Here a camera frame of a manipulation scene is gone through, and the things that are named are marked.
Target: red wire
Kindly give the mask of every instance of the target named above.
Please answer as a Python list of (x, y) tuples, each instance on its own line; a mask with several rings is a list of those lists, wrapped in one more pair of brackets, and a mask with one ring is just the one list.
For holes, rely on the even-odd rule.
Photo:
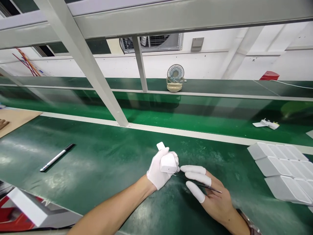
[(17, 48), (17, 50), (19, 51), (19, 53), (22, 55), (23, 59), (25, 60), (26, 63), (28, 63), (29, 67), (33, 70), (34, 74), (36, 76), (40, 77), (40, 74), (38, 73), (38, 71), (33, 67), (33, 65), (30, 63), (30, 61), (27, 59), (26, 55), (24, 54), (24, 52), (22, 52), (19, 48)]
[(35, 70), (33, 69), (33, 67), (30, 66), (30, 64), (28, 63), (28, 60), (26, 60), (25, 56), (23, 54), (22, 55), (22, 58), (24, 59), (25, 63), (28, 64), (29, 68), (34, 72), (34, 74), (37, 76), (37, 73), (35, 72)]
[(25, 64), (20, 58), (18, 58), (15, 54), (13, 54), (19, 61), (22, 62), (22, 64), (24, 64), (31, 72), (32, 72), (32, 75), (35, 77), (33, 71), (30, 69), (30, 67), (28, 66), (28, 64)]

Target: white charger on belt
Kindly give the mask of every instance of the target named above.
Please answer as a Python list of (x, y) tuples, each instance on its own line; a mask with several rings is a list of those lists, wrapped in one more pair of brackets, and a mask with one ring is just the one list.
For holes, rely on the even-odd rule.
[[(158, 143), (156, 146), (159, 151), (165, 148), (163, 142)], [(173, 154), (168, 153), (161, 158), (160, 171), (172, 174), (177, 171), (177, 164)]]

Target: power cord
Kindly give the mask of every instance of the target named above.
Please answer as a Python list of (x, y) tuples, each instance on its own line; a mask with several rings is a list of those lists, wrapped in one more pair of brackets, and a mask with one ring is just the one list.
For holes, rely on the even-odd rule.
[(271, 80), (271, 81), (279, 82), (279, 83), (282, 83), (282, 84), (285, 84), (285, 85), (289, 85), (289, 86), (295, 86), (295, 87), (306, 88), (306, 89), (313, 89), (313, 87), (297, 86), (297, 85), (288, 84), (288, 83), (284, 83), (284, 82), (277, 81), (277, 80)]

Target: fan base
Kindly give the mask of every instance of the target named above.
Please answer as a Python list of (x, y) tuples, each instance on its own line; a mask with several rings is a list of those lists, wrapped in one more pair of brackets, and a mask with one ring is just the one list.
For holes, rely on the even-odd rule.
[(178, 92), (182, 89), (183, 85), (180, 83), (168, 83), (167, 84), (167, 89), (170, 92)]

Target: stacked trays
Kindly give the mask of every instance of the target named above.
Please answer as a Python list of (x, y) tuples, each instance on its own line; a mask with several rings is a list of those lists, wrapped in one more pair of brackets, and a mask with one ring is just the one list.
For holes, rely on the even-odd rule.
[(313, 163), (292, 145), (248, 147), (275, 198), (305, 204), (313, 212)]

